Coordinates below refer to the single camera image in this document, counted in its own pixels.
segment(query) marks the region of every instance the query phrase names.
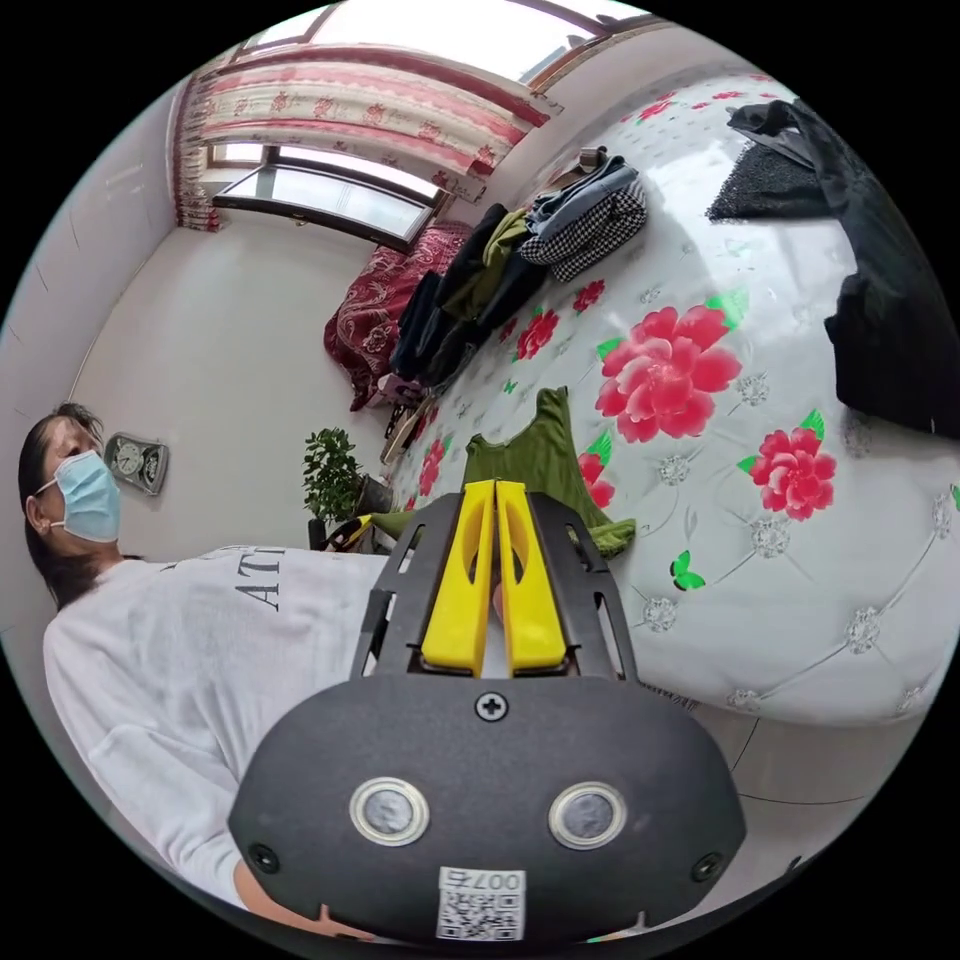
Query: ear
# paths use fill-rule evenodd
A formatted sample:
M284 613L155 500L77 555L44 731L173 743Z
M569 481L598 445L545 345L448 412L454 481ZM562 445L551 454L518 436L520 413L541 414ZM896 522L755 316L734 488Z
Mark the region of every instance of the ear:
M24 509L30 526L40 536L46 536L50 532L50 521L43 515L43 507L40 506L40 501L36 497L27 497Z

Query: blue surgical mask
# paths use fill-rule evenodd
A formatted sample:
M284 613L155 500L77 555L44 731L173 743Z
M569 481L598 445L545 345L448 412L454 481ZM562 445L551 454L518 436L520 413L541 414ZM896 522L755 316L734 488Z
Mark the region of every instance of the blue surgical mask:
M54 484L63 494L64 513L63 520L52 523L52 527L63 527L81 540L116 543L120 536L120 490L96 451L64 460L37 495Z

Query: wall clock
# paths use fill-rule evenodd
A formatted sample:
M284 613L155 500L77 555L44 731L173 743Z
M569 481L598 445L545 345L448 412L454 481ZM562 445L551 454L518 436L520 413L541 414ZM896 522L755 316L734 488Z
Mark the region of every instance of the wall clock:
M155 497L167 475L170 448L158 440L115 433L107 441L103 459L117 480Z

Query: woman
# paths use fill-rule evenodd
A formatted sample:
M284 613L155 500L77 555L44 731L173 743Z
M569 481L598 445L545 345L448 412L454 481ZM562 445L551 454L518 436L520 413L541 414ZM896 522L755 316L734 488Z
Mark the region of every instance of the woman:
M120 552L101 424L64 404L29 433L20 502L57 605L44 635L57 713L112 803L177 873L254 913L329 935L270 900L227 829L267 731L347 679L382 557L227 547L180 563Z

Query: hair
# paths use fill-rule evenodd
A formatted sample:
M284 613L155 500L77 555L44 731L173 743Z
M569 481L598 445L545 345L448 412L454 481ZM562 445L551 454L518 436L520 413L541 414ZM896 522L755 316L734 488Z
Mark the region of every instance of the hair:
M63 556L34 529L27 517L27 500L47 482L44 464L50 445L47 428L54 420L66 417L83 427L98 446L102 445L103 424L89 410L78 403L62 403L53 413L44 417L27 434L20 451L17 474L20 488L20 507L24 514L24 535L33 565L43 577L53 595L59 612L74 600L79 600L96 585L97 569L91 556Z

